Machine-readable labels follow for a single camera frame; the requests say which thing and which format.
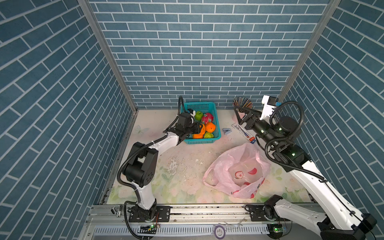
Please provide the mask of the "orange fruit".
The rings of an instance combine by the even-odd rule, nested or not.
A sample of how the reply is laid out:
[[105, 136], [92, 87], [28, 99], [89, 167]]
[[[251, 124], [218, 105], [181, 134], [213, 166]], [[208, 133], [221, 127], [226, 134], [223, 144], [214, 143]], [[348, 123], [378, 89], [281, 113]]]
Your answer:
[[216, 125], [212, 122], [208, 122], [205, 124], [206, 132], [213, 133], [216, 130]]
[[206, 132], [206, 127], [204, 124], [201, 124], [201, 131], [199, 134], [193, 134], [193, 139], [203, 139], [204, 138], [204, 134]]

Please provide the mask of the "green pepper fruit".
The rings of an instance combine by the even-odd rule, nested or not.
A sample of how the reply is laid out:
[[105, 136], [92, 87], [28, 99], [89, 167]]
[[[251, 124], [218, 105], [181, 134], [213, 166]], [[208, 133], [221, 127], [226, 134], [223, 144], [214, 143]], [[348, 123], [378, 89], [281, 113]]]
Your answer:
[[204, 139], [212, 139], [212, 138], [214, 138], [214, 135], [212, 133], [205, 132]]

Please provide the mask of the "red dragon fruit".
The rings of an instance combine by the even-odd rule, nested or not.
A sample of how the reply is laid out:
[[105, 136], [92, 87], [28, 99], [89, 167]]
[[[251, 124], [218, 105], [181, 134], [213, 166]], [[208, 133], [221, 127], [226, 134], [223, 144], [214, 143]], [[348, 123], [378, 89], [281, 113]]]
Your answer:
[[203, 124], [212, 123], [214, 121], [214, 116], [211, 113], [205, 113], [203, 114], [201, 121]]

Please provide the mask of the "pink plastic bag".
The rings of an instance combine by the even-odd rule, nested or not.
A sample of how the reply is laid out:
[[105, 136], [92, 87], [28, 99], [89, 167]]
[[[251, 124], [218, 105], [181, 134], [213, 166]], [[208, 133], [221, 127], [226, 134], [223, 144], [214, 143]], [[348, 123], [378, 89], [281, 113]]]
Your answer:
[[238, 199], [252, 199], [270, 173], [271, 164], [251, 143], [221, 154], [207, 169], [203, 183]]

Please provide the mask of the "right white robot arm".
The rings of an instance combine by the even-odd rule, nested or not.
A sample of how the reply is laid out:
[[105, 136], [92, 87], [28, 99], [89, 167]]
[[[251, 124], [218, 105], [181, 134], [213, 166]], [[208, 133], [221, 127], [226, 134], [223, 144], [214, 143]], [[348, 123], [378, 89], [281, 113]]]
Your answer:
[[267, 219], [288, 219], [323, 240], [364, 240], [372, 232], [378, 223], [376, 218], [349, 203], [295, 144], [305, 120], [304, 109], [298, 102], [282, 103], [273, 110], [268, 122], [261, 119], [262, 112], [254, 109], [235, 106], [234, 111], [240, 125], [245, 124], [247, 130], [253, 130], [265, 141], [266, 157], [299, 181], [323, 210], [313, 212], [273, 195], [264, 203]]

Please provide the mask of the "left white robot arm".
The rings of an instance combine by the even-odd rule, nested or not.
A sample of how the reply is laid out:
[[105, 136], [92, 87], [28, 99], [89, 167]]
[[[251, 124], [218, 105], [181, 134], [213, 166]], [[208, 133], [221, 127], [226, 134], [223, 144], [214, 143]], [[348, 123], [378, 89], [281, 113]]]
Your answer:
[[148, 144], [135, 143], [117, 173], [119, 184], [134, 190], [136, 205], [145, 211], [156, 207], [151, 181], [154, 178], [158, 157], [179, 145], [187, 137], [199, 134], [203, 125], [195, 120], [196, 112], [188, 109], [177, 115], [174, 122], [164, 130], [164, 135]]

